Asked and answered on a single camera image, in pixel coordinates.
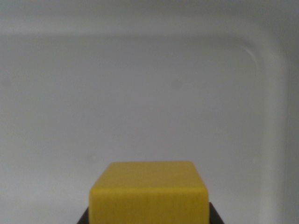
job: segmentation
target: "yellow cube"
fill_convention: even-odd
[[[111,163],[89,195],[90,224],[208,222],[208,191],[190,161]]]

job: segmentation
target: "yellow block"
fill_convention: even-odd
[[[111,163],[89,195],[90,224],[208,221],[208,191],[189,161]]]

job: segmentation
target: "front face of cube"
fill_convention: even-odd
[[[188,161],[111,164],[90,191],[90,224],[208,224],[208,191]]]

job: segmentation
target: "top face of cube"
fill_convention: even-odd
[[[103,188],[203,188],[190,161],[114,162],[93,186]]]

